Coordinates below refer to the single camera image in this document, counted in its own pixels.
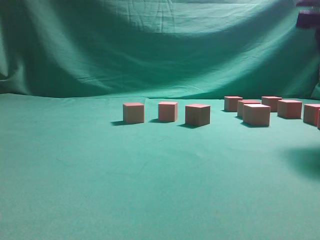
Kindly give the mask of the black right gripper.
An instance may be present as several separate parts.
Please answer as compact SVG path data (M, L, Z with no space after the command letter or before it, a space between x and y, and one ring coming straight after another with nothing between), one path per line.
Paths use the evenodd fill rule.
M301 29L310 29L320 27L320 1L319 0L298 0L296 7L311 7L310 10L299 12L296 27Z

